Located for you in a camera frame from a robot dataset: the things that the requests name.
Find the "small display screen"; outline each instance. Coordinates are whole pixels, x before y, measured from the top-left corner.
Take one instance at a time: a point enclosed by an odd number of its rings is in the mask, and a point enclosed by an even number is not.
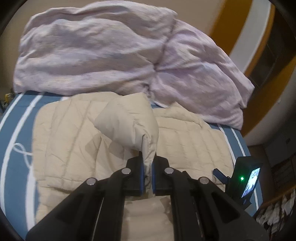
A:
[[[242,198],[254,190],[256,181],[258,179],[260,168],[257,168],[251,172],[247,186],[242,194]]]

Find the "quilted fabric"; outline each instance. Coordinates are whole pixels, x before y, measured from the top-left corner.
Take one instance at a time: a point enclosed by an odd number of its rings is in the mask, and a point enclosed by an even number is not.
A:
[[[33,166],[43,218],[89,177],[103,179],[143,152],[147,182],[155,155],[191,177],[215,181],[212,170],[232,175],[233,164],[223,133],[175,103],[151,108],[142,94],[79,94],[43,106],[33,129]],[[173,240],[170,198],[129,198],[122,240]]]

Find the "blue mattress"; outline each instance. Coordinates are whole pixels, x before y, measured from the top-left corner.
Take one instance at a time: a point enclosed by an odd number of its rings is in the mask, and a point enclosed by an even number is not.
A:
[[[34,91],[18,94],[0,122],[0,205],[22,238],[35,225],[34,217],[38,207],[38,191],[30,165],[34,119],[42,106],[63,98],[56,94]],[[218,124],[210,126],[224,133],[233,160],[250,155],[238,130]],[[262,203],[259,182],[251,203],[246,211],[253,216]]]

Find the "white stripe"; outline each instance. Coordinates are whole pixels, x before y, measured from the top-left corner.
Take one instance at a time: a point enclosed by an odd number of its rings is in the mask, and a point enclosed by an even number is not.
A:
[[[223,128],[221,127],[220,124],[218,124],[218,127],[219,127],[219,129],[220,129],[220,130],[223,132],[223,134],[224,134],[224,138],[225,138],[226,143],[227,143],[227,145],[228,145],[228,148],[229,148],[229,151],[230,151],[230,155],[231,155],[231,158],[232,158],[233,165],[235,165],[236,159],[235,159],[235,156],[234,156],[234,154],[233,154],[233,151],[232,151],[231,145],[229,144],[228,138],[227,138],[227,136],[226,136],[226,134],[225,134],[225,131],[223,130]]]
[[[26,186],[26,199],[25,199],[25,212],[26,212],[26,222],[28,231],[35,226],[35,188],[36,180],[33,175],[33,165],[30,166],[27,186]]]
[[[6,171],[7,171],[7,166],[8,166],[8,161],[10,158],[11,151],[13,149],[13,146],[15,144],[15,141],[18,137],[18,134],[20,133],[26,119],[30,115],[31,111],[35,107],[36,103],[42,98],[44,92],[39,93],[30,103],[30,105],[27,107],[26,111],[22,115],[21,119],[19,120],[17,126],[15,127],[15,130],[10,138],[10,141],[8,143],[8,146],[6,148],[4,158],[3,158],[3,163],[2,163],[2,168],[1,168],[1,173],[0,173],[0,206],[1,209],[5,215],[5,203],[4,203],[4,188],[5,188],[5,177],[6,177]]]
[[[233,132],[233,134],[234,134],[234,136],[235,136],[235,138],[236,138],[236,140],[237,140],[237,143],[239,144],[239,147],[240,147],[240,149],[241,149],[241,151],[242,151],[242,155],[243,155],[243,156],[246,156],[246,154],[245,154],[245,152],[244,152],[244,149],[242,148],[242,145],[241,145],[241,143],[240,143],[240,141],[239,141],[239,138],[237,137],[237,134],[235,133],[235,131],[234,131],[233,128],[231,128],[231,130],[232,130],[232,132]],[[258,210],[259,205],[258,205],[258,197],[257,197],[256,187],[255,187],[255,189],[254,189],[254,196],[255,196],[256,210]]]
[[[258,210],[259,209],[259,205],[258,205],[258,197],[257,197],[256,187],[254,189],[254,196],[255,196],[256,210]]]
[[[244,152],[244,149],[242,148],[242,145],[241,145],[241,143],[240,143],[240,141],[239,141],[239,138],[237,137],[237,134],[235,133],[235,131],[234,131],[234,129],[231,127],[231,130],[232,130],[232,132],[233,132],[233,134],[234,134],[234,136],[235,136],[235,139],[237,140],[237,143],[239,144],[239,147],[240,147],[240,149],[241,149],[241,151],[242,151],[242,155],[243,156],[246,156],[246,154],[245,154],[245,152]]]
[[[6,119],[7,119],[7,117],[9,116],[10,112],[13,110],[13,108],[18,103],[18,101],[20,100],[20,98],[23,97],[23,95],[24,95],[24,93],[19,94],[15,98],[14,102],[10,105],[10,107],[8,108],[8,110],[6,111],[5,115],[3,116],[3,118],[1,119],[1,122],[0,122],[0,131],[1,131],[1,129],[2,129],[3,125],[4,125],[4,123],[5,123]]]
[[[61,99],[60,99],[60,101],[62,101],[62,100],[66,100],[66,99],[69,99],[70,97],[68,97],[68,96],[63,96]]]

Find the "lavender blanket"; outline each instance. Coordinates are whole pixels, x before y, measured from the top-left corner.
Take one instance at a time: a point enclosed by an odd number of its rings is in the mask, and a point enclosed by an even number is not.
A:
[[[206,122],[240,129],[254,89],[206,34],[167,8],[103,1],[33,16],[20,41],[15,92],[145,92]]]

